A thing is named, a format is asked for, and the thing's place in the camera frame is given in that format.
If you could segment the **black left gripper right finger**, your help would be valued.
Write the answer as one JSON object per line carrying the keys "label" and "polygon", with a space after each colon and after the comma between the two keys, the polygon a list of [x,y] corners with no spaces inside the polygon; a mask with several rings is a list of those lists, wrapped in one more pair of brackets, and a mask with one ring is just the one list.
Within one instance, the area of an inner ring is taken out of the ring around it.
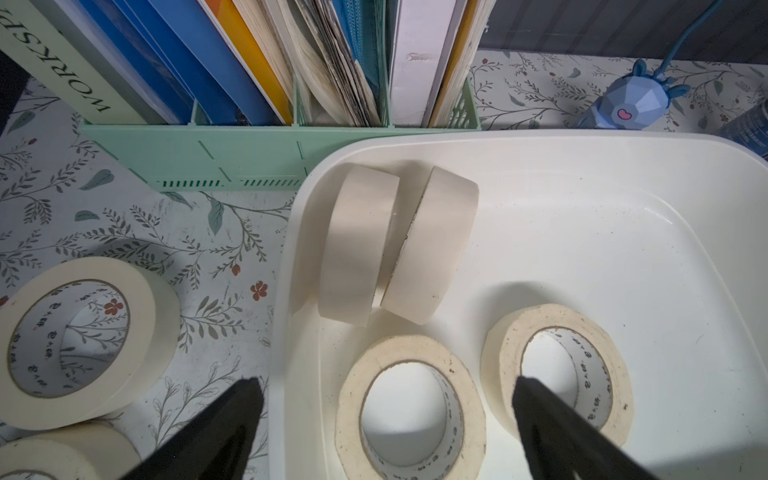
{"label": "black left gripper right finger", "polygon": [[539,380],[519,377],[512,407],[534,479],[654,478]]}

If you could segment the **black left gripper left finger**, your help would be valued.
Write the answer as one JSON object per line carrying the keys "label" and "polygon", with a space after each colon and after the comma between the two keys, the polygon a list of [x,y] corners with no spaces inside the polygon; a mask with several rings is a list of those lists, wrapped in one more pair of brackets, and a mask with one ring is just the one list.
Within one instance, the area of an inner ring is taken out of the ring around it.
{"label": "black left gripper left finger", "polygon": [[241,379],[126,479],[241,479],[264,406],[260,381]]}

